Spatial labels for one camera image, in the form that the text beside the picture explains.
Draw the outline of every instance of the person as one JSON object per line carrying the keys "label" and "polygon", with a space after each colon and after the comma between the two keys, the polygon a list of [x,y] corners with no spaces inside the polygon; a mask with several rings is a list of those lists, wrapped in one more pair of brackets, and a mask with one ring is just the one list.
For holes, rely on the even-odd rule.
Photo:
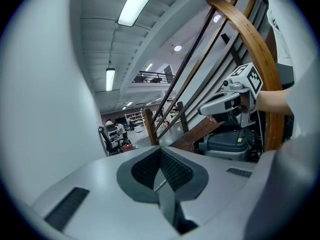
{"label": "person", "polygon": [[[277,50],[277,62],[291,66],[294,85],[285,90],[261,91],[256,99],[256,110],[293,115],[295,117],[292,137],[318,131],[315,95],[303,96],[306,90],[319,90],[316,82],[319,47],[308,22],[292,0],[268,0],[268,22],[271,25]],[[240,96],[240,104],[248,104],[248,98]],[[215,122],[213,116],[208,118]]]}
{"label": "person", "polygon": [[126,123],[128,124],[128,126],[130,127],[130,129],[133,131],[134,130],[134,125],[131,122],[131,118],[127,118],[126,119]]}
{"label": "person", "polygon": [[114,123],[109,118],[108,121],[106,121],[105,126],[113,125]]}
{"label": "person", "polygon": [[117,129],[120,131],[120,133],[122,134],[123,138],[124,138],[124,139],[127,139],[127,138],[128,138],[128,134],[127,134],[127,131],[126,131],[124,125],[123,125],[122,123],[116,122],[116,123],[115,123],[115,126],[116,126]]}

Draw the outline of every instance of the balcony railing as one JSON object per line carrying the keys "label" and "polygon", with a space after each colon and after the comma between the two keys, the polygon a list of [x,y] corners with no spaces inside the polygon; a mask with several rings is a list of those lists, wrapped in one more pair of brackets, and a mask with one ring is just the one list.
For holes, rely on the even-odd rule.
{"label": "balcony railing", "polygon": [[132,83],[158,83],[171,84],[175,76],[172,74],[163,74],[156,72],[140,71]]}

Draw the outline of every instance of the floor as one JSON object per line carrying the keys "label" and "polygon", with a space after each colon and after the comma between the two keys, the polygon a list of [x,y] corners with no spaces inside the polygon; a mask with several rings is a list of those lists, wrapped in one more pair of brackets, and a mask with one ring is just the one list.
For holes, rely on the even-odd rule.
{"label": "floor", "polygon": [[[165,128],[160,128],[156,131],[157,135],[161,134]],[[169,146],[171,143],[179,139],[181,136],[184,135],[181,122],[175,123],[159,140],[160,146],[166,147]],[[148,131],[146,127],[144,127],[142,132],[133,132],[131,131],[128,134],[128,138],[131,140],[132,144],[135,146],[136,149],[144,148],[151,146],[150,138],[148,135]]]}

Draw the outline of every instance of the ceiling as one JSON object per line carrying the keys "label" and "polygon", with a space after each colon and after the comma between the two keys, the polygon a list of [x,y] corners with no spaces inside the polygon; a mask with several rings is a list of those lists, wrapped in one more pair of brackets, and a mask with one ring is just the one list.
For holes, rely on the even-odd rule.
{"label": "ceiling", "polygon": [[[177,0],[149,0],[134,26],[118,25],[117,20],[127,0],[83,0],[81,41],[83,57],[91,77],[101,112],[122,109],[126,102],[150,102],[159,93],[123,94],[123,84],[132,61],[156,22]],[[106,92],[106,68],[115,68],[113,87]]]}

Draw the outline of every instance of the shelf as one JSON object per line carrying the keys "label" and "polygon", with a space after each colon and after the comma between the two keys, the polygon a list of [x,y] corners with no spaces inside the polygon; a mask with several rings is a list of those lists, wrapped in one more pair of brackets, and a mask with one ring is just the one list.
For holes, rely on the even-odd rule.
{"label": "shelf", "polygon": [[134,121],[137,121],[137,120],[141,120],[142,118],[138,118],[138,119],[134,119],[134,120],[131,120],[131,122],[134,122]]}
{"label": "shelf", "polygon": [[136,118],[136,117],[141,117],[141,115],[130,116],[130,117],[127,117],[127,119],[128,119],[128,118]]}
{"label": "shelf", "polygon": [[129,115],[133,115],[133,114],[137,114],[137,113],[141,113],[140,111],[139,112],[134,112],[134,113],[130,113],[130,114],[125,114],[126,116],[129,116]]}

